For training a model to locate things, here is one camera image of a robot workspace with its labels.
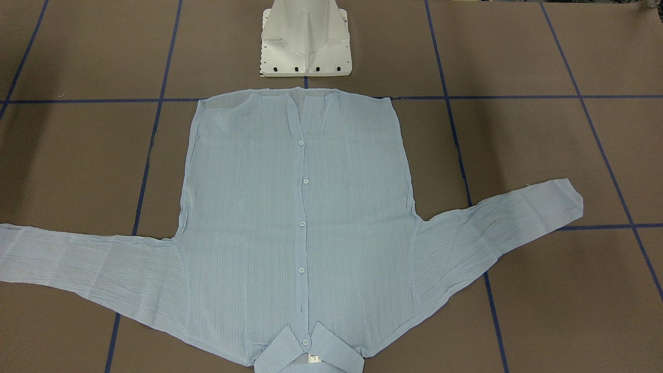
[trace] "light blue shirt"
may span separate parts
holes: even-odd
[[[0,279],[73,291],[258,373],[359,373],[583,211],[562,179],[423,221],[391,101],[302,88],[200,101],[181,207],[164,240],[0,224]]]

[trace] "blue tape line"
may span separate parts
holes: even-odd
[[[597,226],[563,226],[557,230],[608,230],[608,229],[630,229],[635,228],[663,228],[663,223],[645,223],[645,224],[607,224]]]
[[[571,83],[573,83],[573,87],[575,88],[575,92],[577,93],[577,98],[580,100],[582,109],[585,112],[585,117],[587,117],[587,122],[589,123],[589,127],[591,128],[594,140],[596,140],[596,145],[599,147],[599,151],[601,152],[601,156],[603,157],[603,162],[605,163],[605,167],[608,169],[608,173],[610,174],[610,179],[612,179],[613,181],[613,185],[615,186],[615,190],[617,191],[617,196],[619,197],[619,201],[621,202],[622,207],[624,208],[624,213],[626,213],[626,217],[629,220],[629,226],[631,227],[631,230],[635,235],[635,239],[638,242],[638,247],[640,248],[640,252],[642,252],[642,256],[644,258],[645,263],[647,264],[649,273],[651,274],[654,284],[658,290],[658,296],[663,301],[663,289],[661,288],[660,282],[658,282],[658,278],[656,276],[656,272],[654,271],[654,267],[652,266],[652,263],[649,260],[649,255],[647,255],[647,251],[644,249],[644,245],[642,244],[642,240],[640,239],[640,234],[638,233],[637,227],[633,222],[633,217],[631,216],[631,212],[629,211],[629,208],[626,205],[626,200],[624,199],[624,195],[622,194],[621,189],[619,188],[619,184],[617,183],[617,178],[615,177],[613,168],[610,166],[610,162],[608,162],[608,157],[605,155],[605,151],[603,150],[603,145],[601,144],[599,134],[596,131],[596,128],[594,127],[594,122],[591,120],[591,116],[589,115],[589,110],[587,110],[587,106],[585,105],[585,100],[583,99],[583,96],[580,94],[580,88],[578,87],[577,82],[575,81],[575,77],[573,76],[573,72],[571,71],[571,66],[569,65],[569,62],[566,59],[566,55],[562,50],[562,45],[560,44],[560,41],[557,38],[557,34],[555,33],[555,28],[552,26],[552,22],[550,21],[548,12],[546,12],[545,6],[543,5],[543,3],[539,3],[539,6],[541,6],[541,10],[543,11],[543,14],[546,18],[546,22],[548,23],[548,27],[550,28],[550,32],[552,33],[552,37],[555,39],[557,48],[559,49],[560,54],[562,55],[564,66],[566,66],[566,70],[568,71],[569,77],[571,78]]]
[[[11,81],[11,85],[9,86],[9,91],[7,91],[7,97],[5,98],[5,101],[2,104],[2,108],[0,109],[0,119],[2,119],[3,115],[5,115],[7,106],[9,105],[9,99],[11,99],[11,95],[14,93],[14,89],[16,89],[16,83],[19,81],[19,76],[21,75],[21,71],[23,71],[23,66],[25,66],[25,61],[28,59],[28,54],[30,54],[30,49],[32,49],[32,45],[34,44],[34,39],[37,36],[39,27],[41,26],[41,21],[44,19],[44,14],[46,12],[47,6],[48,6],[48,0],[45,0],[44,5],[42,6],[42,10],[39,13],[37,24],[34,26],[34,31],[32,32],[32,36],[30,37],[30,41],[28,42],[28,46],[25,48],[25,53],[23,53],[23,57],[21,58],[19,67],[16,69],[16,74],[14,74],[14,79]]]
[[[613,224],[613,225],[598,225],[598,226],[563,226],[557,230],[598,230],[598,229],[628,229],[630,224]]]
[[[456,133],[455,123],[453,122],[453,113],[451,101],[449,99],[449,93],[447,91],[446,80],[444,79],[444,70],[442,69],[442,59],[440,58],[440,52],[438,50],[438,42],[435,38],[435,29],[433,28],[433,20],[430,16],[430,6],[428,5],[428,0],[424,0],[426,6],[426,16],[428,17],[428,27],[430,28],[430,36],[433,40],[433,48],[435,50],[435,57],[438,62],[438,70],[440,71],[440,81],[442,82],[442,92],[444,93],[444,102],[447,106],[447,113],[449,115],[449,124],[451,125],[452,135],[453,135],[453,144],[456,146],[458,152],[458,165],[460,167],[461,176],[463,177],[463,182],[465,183],[465,193],[467,194],[467,205],[472,206],[472,197],[469,191],[469,184],[467,182],[467,175],[465,174],[465,166],[463,165],[463,156],[460,150],[460,144],[458,142],[458,136]],[[493,325],[495,326],[495,336],[497,337],[497,344],[499,346],[499,353],[502,358],[502,367],[504,373],[509,373],[509,364],[507,362],[507,354],[504,349],[504,342],[502,340],[502,332],[499,326],[499,320],[497,318],[497,310],[495,308],[495,302],[493,301],[493,291],[491,289],[491,282],[488,278],[488,272],[483,274],[483,281],[486,285],[486,292],[488,296],[488,304],[490,304],[491,314],[493,315]]]
[[[133,223],[133,229],[131,231],[132,236],[136,236],[138,232],[138,223],[141,219],[141,210],[143,209],[143,198],[145,196],[145,187],[147,186],[147,176],[150,171],[150,156],[152,155],[152,148],[154,147],[154,137],[156,135],[156,130],[159,125],[159,118],[161,116],[161,107],[164,102],[164,95],[166,94],[166,83],[168,81],[168,71],[170,70],[170,60],[172,59],[172,51],[175,48],[175,40],[177,37],[177,28],[180,24],[180,14],[182,13],[182,0],[179,0],[177,5],[177,14],[175,15],[175,25],[172,30],[172,37],[170,39],[170,47],[168,49],[168,58],[166,59],[166,68],[164,69],[164,77],[161,82],[161,93],[159,95],[158,104],[156,106],[156,115],[154,116],[154,124],[152,125],[152,135],[150,136],[150,146],[147,149],[147,158],[145,160],[145,170],[143,171],[143,181],[141,183],[141,192],[138,196],[138,203],[136,205],[136,218]],[[111,337],[111,342],[108,347],[108,357],[106,359],[106,369],[105,373],[110,373],[111,364],[113,362],[113,351],[115,350],[115,341],[117,339],[117,329],[119,328],[119,319],[120,314],[115,314],[115,323],[113,324],[113,336]]]
[[[198,102],[204,100],[205,98],[165,98],[161,101],[163,102]]]
[[[530,99],[530,98],[577,98],[576,95],[504,95],[504,96],[450,96],[450,100],[500,100],[500,99]]]
[[[136,236],[138,231],[138,223],[141,219],[141,210],[143,209],[143,197],[145,195],[145,187],[147,186],[147,175],[150,171],[150,157],[152,155],[152,148],[154,147],[154,137],[156,135],[156,130],[159,126],[159,118],[161,117],[161,108],[164,102],[164,96],[166,94],[166,83],[168,81],[168,71],[170,70],[170,60],[172,59],[172,51],[175,48],[175,39],[177,36],[177,28],[180,23],[180,13],[182,12],[182,0],[178,2],[177,14],[175,16],[175,26],[172,30],[172,37],[170,39],[170,48],[168,49],[168,58],[166,59],[166,68],[164,69],[164,78],[161,82],[161,94],[159,95],[159,101],[156,106],[156,115],[154,116],[154,124],[152,125],[152,135],[150,137],[150,146],[147,149],[147,159],[145,160],[145,170],[143,171],[143,182],[141,183],[141,193],[138,197],[138,205],[136,207],[136,218],[133,223],[132,235]]]
[[[488,303],[491,306],[491,314],[493,315],[493,322],[495,324],[495,336],[497,336],[497,344],[499,345],[499,354],[502,356],[502,367],[505,373],[509,373],[509,364],[507,362],[507,353],[504,350],[504,343],[502,342],[502,330],[497,321],[497,309],[495,308],[495,300],[493,299],[493,289],[491,287],[491,280],[488,277],[488,271],[483,274],[483,282],[486,285],[486,292],[488,294]]]
[[[84,100],[11,100],[10,104],[114,104],[124,102],[158,102],[158,98],[109,98]]]
[[[635,224],[635,228],[663,228],[663,223]]]
[[[309,88],[308,77],[304,77],[304,88]],[[392,100],[519,100],[519,99],[560,99],[577,98],[577,95],[504,95],[504,96],[372,96],[373,98],[390,98]],[[583,95],[583,98],[611,99],[611,98],[663,98],[663,95]],[[197,102],[206,98],[164,98],[163,102]],[[0,101],[0,104],[112,104],[124,102],[159,102],[158,98],[109,98],[109,99],[78,99],[78,100],[9,100]]]
[[[115,340],[117,340],[117,331],[120,326],[120,314],[115,313],[115,321],[113,321],[113,332],[111,333],[111,344],[108,346],[108,357],[106,358],[106,367],[103,369],[104,373],[110,373],[111,363],[113,362],[113,353],[115,352]]]
[[[430,36],[432,37],[433,40],[433,49],[435,50],[435,58],[438,61],[438,71],[440,72],[440,81],[442,82],[442,92],[444,93],[444,102],[447,105],[449,124],[451,125],[452,128],[453,144],[456,146],[456,151],[458,152],[458,165],[460,166],[460,173],[461,176],[463,177],[463,182],[465,183],[467,205],[472,206],[472,197],[469,193],[469,184],[467,183],[467,175],[465,174],[465,166],[463,165],[463,155],[461,154],[460,151],[460,144],[458,143],[458,134],[456,133],[455,123],[453,122],[452,105],[451,102],[449,101],[447,82],[444,78],[444,70],[442,69],[442,59],[440,58],[440,52],[438,51],[438,41],[435,38],[435,29],[433,28],[433,20],[430,17],[430,7],[428,6],[428,0],[424,0],[424,4],[426,6],[426,16],[428,17],[428,27],[430,28]]]
[[[392,100],[444,100],[444,96],[399,96]]]
[[[663,98],[663,94],[585,94],[583,98]]]

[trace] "white metal plate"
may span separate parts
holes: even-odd
[[[263,28],[272,9],[263,12]],[[347,28],[347,11],[339,9],[343,23]],[[339,42],[328,45],[325,50],[314,55],[311,67],[304,70],[305,56],[278,52],[275,45],[262,43],[260,75],[261,76],[344,76],[352,72],[350,43]]]

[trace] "shirt sleeve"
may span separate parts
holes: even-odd
[[[567,179],[494,196],[464,210],[420,221],[414,245],[414,291],[423,318],[487,271],[503,254],[583,214]]]
[[[174,240],[0,224],[0,280],[72,291],[171,334],[184,328],[184,262]]]

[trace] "shirt front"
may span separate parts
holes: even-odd
[[[582,210],[561,179],[423,221],[389,99],[245,90],[198,104],[173,238],[0,224],[0,279],[76,292],[258,373],[358,373]]]

